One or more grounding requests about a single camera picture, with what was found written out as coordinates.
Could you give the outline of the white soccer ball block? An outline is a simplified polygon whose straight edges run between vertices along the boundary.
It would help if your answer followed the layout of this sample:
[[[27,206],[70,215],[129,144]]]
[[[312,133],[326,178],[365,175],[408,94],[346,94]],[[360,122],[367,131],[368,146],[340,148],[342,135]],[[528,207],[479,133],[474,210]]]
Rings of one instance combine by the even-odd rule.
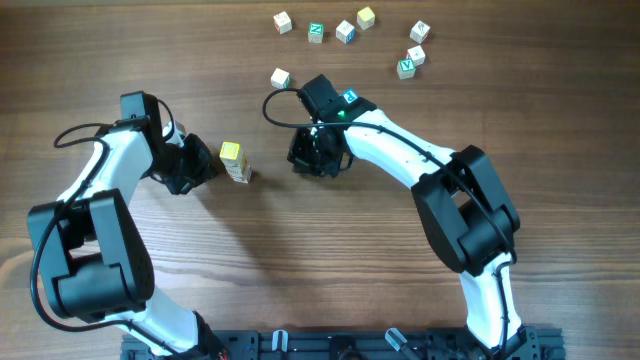
[[[251,170],[250,166],[246,161],[241,161],[240,163],[226,163],[225,168],[228,174],[234,178],[246,178],[249,171]]]

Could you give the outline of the blue C block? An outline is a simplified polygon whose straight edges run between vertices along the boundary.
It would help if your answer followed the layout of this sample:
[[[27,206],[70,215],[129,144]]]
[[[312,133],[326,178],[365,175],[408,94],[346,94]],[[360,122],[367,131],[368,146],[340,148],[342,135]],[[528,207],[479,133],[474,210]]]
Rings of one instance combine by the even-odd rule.
[[[341,94],[341,98],[345,105],[350,105],[355,101],[357,101],[360,98],[360,96],[355,92],[354,89],[349,88]]]

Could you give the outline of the green V block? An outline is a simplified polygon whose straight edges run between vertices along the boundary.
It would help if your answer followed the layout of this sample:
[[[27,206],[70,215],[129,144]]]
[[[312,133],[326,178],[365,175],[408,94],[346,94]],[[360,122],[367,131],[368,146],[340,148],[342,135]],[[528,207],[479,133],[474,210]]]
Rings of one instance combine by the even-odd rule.
[[[397,74],[401,80],[412,78],[415,72],[416,66],[412,59],[406,58],[397,63]]]

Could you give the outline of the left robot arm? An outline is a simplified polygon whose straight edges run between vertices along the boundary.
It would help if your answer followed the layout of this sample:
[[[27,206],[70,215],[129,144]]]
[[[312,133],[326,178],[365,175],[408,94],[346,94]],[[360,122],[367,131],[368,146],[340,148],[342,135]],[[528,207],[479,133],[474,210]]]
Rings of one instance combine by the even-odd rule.
[[[173,302],[154,269],[128,205],[151,178],[186,195],[217,175],[207,145],[144,91],[120,98],[121,117],[96,124],[94,153],[56,201],[33,207],[30,295],[40,318],[69,333],[119,327],[167,359],[226,359],[230,352],[202,316]]]

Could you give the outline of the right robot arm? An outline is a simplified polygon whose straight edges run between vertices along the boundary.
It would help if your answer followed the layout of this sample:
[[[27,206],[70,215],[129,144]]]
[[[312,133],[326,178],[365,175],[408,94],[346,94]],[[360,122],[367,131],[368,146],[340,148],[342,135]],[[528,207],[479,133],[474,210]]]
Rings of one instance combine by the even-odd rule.
[[[368,161],[410,189],[429,245],[457,273],[466,327],[495,359],[511,355],[521,320],[509,270],[520,219],[488,156],[434,145],[349,89],[319,75],[296,92],[311,122],[299,125],[288,159],[296,171],[335,177],[344,155]]]

